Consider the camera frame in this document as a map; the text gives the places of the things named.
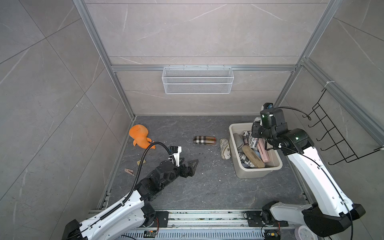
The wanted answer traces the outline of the pink case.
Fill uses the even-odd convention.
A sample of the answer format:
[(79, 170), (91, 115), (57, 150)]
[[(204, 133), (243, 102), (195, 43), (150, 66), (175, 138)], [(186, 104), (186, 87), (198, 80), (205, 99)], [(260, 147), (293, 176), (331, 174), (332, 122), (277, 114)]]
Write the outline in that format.
[(258, 139), (257, 143), (258, 151), (261, 155), (261, 159), (264, 163), (268, 163), (270, 161), (268, 151), (266, 150), (265, 141), (262, 138)]

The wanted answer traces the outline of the newspaper print case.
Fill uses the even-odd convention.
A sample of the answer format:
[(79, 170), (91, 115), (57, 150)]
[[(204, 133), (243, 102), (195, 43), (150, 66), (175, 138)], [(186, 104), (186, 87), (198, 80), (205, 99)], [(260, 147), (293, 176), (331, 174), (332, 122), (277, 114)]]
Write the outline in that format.
[(252, 135), (249, 135), (248, 144), (251, 149), (258, 150), (258, 142), (259, 138), (254, 138)]

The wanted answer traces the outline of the newspaper flag case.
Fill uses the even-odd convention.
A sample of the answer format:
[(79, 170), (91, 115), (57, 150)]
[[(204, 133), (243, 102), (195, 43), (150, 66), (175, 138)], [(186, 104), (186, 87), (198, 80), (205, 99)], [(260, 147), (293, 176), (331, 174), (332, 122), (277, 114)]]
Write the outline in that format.
[(245, 146), (249, 145), (249, 137), (250, 137), (250, 131), (244, 131), (243, 132), (243, 141), (244, 141)]

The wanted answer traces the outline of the tan fabric case front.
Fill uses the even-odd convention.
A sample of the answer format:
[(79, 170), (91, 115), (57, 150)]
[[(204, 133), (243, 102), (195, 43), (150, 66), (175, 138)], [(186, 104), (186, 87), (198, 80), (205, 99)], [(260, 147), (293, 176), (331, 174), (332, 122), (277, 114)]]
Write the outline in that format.
[(256, 168), (265, 167), (265, 163), (262, 161), (262, 159), (259, 158), (258, 155), (254, 152), (254, 150), (251, 149), (249, 146), (243, 146), (242, 151)]

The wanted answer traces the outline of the beige plastic storage bin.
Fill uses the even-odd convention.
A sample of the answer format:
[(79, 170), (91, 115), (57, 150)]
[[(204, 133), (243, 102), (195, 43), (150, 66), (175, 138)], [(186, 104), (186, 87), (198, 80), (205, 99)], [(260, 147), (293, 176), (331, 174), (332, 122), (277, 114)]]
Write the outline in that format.
[(250, 131), (252, 129), (253, 123), (238, 123), (231, 124), (229, 127), (230, 139), (229, 145), (231, 149), (232, 161), (235, 168), (235, 172), (238, 178), (240, 179), (251, 179), (251, 178), (262, 178), (267, 174), (278, 171), (283, 167), (281, 157), (279, 156), (276, 150), (270, 150), (267, 152), (270, 161), (266, 163), (265, 168), (251, 168), (246, 169), (243, 167), (238, 150), (236, 148), (236, 143), (234, 140), (234, 134), (242, 134), (244, 131)]

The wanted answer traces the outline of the grey case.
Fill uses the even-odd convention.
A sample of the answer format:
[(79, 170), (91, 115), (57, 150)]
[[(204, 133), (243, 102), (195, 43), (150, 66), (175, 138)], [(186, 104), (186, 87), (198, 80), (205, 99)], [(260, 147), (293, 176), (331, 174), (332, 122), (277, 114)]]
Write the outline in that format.
[(234, 141), (235, 141), (235, 145), (236, 145), (237, 151), (239, 153), (242, 153), (243, 152), (242, 148), (244, 146), (243, 136), (241, 136), (241, 135), (239, 135), (237, 133), (234, 133), (233, 136), (234, 136)]

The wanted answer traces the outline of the plaid glasses case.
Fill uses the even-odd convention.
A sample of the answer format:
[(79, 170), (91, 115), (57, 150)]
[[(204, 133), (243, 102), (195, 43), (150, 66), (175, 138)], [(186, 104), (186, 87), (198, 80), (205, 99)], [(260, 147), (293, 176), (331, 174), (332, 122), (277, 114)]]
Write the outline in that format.
[(195, 144), (199, 145), (214, 145), (217, 139), (212, 136), (195, 136), (193, 139)]

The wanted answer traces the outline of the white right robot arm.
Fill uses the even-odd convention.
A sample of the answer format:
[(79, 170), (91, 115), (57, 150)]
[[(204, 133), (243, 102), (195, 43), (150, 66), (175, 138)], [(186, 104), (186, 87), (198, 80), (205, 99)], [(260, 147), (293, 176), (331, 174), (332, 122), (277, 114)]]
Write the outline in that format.
[(271, 226), (281, 221), (307, 226), (319, 237), (329, 237), (347, 229), (354, 230), (354, 221), (365, 209), (355, 204), (338, 186), (321, 160), (314, 142), (302, 129), (289, 130), (284, 108), (265, 103), (260, 122), (254, 122), (252, 136), (264, 139), (273, 150), (281, 150), (304, 178), (315, 202), (308, 205), (272, 201), (262, 208), (262, 218)]

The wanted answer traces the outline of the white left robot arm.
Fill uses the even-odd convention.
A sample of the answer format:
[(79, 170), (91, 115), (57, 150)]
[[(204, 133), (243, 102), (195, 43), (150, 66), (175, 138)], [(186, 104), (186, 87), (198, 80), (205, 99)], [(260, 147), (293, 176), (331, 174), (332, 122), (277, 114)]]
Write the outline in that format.
[(72, 220), (64, 229), (64, 240), (114, 240), (131, 229), (150, 226), (156, 218), (151, 206), (159, 193), (178, 177), (188, 178), (196, 173), (198, 160), (185, 161), (180, 157), (181, 147), (167, 147), (154, 142), (150, 147), (162, 146), (169, 155), (145, 178), (140, 173), (150, 148), (144, 151), (131, 190), (116, 203), (82, 222)]

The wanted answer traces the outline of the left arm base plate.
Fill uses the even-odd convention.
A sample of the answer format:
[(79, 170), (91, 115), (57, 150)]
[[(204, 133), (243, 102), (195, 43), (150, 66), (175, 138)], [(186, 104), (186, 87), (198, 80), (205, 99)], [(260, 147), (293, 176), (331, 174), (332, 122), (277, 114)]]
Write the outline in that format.
[(166, 228), (168, 226), (168, 222), (169, 222), (168, 211), (156, 211), (155, 218), (152, 221), (152, 224), (150, 225), (150, 227), (156, 228), (157, 226), (159, 226), (160, 228)]

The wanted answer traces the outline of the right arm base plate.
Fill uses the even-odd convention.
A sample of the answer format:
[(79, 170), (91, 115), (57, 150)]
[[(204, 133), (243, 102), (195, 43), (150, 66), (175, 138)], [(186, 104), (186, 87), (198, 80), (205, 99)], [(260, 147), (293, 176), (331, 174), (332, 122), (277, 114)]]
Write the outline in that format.
[(249, 227), (288, 227), (287, 221), (277, 221), (271, 213), (264, 210), (245, 211), (243, 218), (248, 221)]

